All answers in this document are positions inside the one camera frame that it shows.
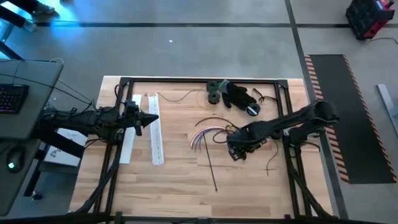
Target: computer mouse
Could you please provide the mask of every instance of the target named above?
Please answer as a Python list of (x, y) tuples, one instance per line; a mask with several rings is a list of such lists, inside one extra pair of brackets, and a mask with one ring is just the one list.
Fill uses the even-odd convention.
[(24, 146), (14, 146), (8, 151), (6, 165), (10, 173), (19, 173), (24, 168), (25, 151)]

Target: concrete floor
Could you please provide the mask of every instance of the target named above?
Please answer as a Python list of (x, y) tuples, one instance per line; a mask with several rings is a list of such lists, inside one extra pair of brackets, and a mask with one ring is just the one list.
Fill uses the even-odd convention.
[[(290, 21), (285, 1), (41, 1), (55, 6), (58, 15), (35, 20), (56, 22), (34, 33), (15, 28), (6, 44), (25, 59), (63, 58), (60, 79), (89, 98), (97, 98), (104, 75), (303, 78), (292, 29), (286, 27)], [(298, 24), (346, 24), (348, 0), (290, 2)], [(252, 27), (131, 27), (136, 22), (244, 23)], [(398, 17), (390, 24), (398, 24)], [(305, 54), (347, 55), (397, 171), (398, 138), (375, 85), (385, 83), (398, 104), (398, 46), (391, 40), (358, 42), (344, 28), (299, 28), (298, 33)], [(383, 29), (378, 37), (398, 38), (398, 29)], [(55, 91), (52, 99), (61, 110), (76, 104), (84, 107), (60, 92)], [(44, 199), (31, 202), (18, 197), (8, 218), (67, 212), (75, 179), (43, 175), (36, 189)], [(340, 185), (350, 219), (398, 220), (397, 184)]]

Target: wooden tabletop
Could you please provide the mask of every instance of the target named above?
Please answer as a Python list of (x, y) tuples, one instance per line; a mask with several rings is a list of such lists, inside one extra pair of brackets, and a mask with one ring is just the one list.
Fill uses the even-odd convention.
[[(114, 86), (120, 77), (104, 77), (98, 98), (98, 106), (113, 106), (116, 96)], [(308, 105), (303, 80), (289, 79), (293, 110)], [(275, 97), (272, 85), (241, 85), (253, 88), (263, 95)], [(148, 111), (148, 94), (161, 93), (170, 100), (181, 98), (193, 89), (205, 90), (204, 83), (151, 83), (134, 82), (133, 93), (142, 94), (141, 109)], [(206, 135), (208, 150), (218, 191), (215, 191), (209, 161), (202, 142), (201, 150), (190, 148), (195, 133), (209, 126), (226, 126), (221, 120), (212, 119), (195, 124), (212, 116), (230, 120), (244, 126), (254, 120), (270, 120), (278, 117), (277, 105), (265, 100), (256, 117), (249, 116), (233, 106), (226, 109), (222, 100), (217, 105), (206, 102), (206, 92), (196, 91), (179, 102), (171, 102), (159, 96), (160, 122), (165, 164), (154, 166), (150, 147), (149, 127), (136, 137), (130, 164), (120, 164), (113, 200), (112, 213), (140, 217), (212, 217), (212, 218), (283, 218), (293, 215), (282, 143), (269, 140), (245, 161), (234, 162), (225, 144), (213, 142), (213, 134)], [(96, 142), (84, 153), (73, 193), (70, 210), (82, 206), (98, 184), (105, 152), (105, 143)], [(266, 165), (270, 161), (268, 173)], [(326, 188), (320, 153), (313, 146), (302, 149), (302, 159), (308, 188), (323, 208), (332, 213)], [(101, 210), (104, 210), (108, 188), (104, 190)], [(300, 193), (300, 209), (303, 205)]]

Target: white ruler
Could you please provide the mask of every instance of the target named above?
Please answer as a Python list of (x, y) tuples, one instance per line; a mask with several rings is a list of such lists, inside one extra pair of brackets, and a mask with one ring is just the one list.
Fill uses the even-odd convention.
[[(138, 107), (141, 107), (142, 95), (134, 94), (132, 100), (136, 102)], [(122, 154), (119, 163), (130, 164), (132, 148), (134, 147), (134, 138), (136, 137), (136, 130), (134, 128), (127, 128), (124, 133)]]
[(150, 124), (150, 145), (152, 147), (152, 163), (154, 165), (164, 164), (163, 157), (163, 142), (162, 142), (162, 128), (160, 127), (160, 109), (159, 96), (149, 96), (149, 113), (157, 114), (159, 116), (156, 121)]

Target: black tape roll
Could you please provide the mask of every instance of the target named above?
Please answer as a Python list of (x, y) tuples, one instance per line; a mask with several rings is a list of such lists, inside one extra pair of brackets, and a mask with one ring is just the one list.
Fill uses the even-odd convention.
[(218, 102), (220, 102), (220, 94), (216, 91), (209, 92), (208, 101), (210, 104), (216, 105)]
[(250, 116), (257, 116), (260, 113), (260, 110), (261, 110), (260, 105), (258, 105), (257, 103), (251, 103), (246, 108), (246, 111)]
[(216, 81), (208, 81), (206, 85), (207, 92), (217, 91), (218, 90), (218, 82)]

